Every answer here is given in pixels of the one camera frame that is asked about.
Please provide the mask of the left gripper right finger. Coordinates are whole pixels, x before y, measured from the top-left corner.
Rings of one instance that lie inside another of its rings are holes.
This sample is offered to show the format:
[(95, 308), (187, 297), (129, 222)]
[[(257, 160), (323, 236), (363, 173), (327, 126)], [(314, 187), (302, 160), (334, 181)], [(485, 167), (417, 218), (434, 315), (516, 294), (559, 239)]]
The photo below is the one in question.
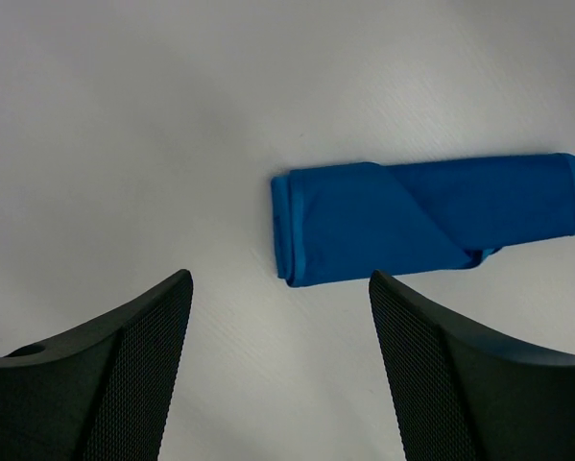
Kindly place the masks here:
[(435, 303), (381, 272), (371, 313), (409, 460), (575, 460), (575, 354)]

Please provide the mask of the blue cloth napkin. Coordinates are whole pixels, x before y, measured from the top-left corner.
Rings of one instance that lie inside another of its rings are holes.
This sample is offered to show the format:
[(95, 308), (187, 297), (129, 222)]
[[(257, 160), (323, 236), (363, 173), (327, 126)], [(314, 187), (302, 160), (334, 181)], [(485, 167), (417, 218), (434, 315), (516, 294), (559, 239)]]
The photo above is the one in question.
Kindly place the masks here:
[(575, 235), (575, 156), (295, 169), (271, 196), (277, 274), (291, 287), (470, 269)]

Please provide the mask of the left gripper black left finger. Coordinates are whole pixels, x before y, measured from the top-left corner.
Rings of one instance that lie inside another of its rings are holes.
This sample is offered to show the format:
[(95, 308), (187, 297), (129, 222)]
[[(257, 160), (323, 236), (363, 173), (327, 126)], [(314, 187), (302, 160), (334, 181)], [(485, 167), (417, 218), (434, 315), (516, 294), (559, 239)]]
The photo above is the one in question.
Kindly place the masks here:
[(0, 356), (0, 460), (156, 460), (193, 296), (179, 270), (136, 299)]

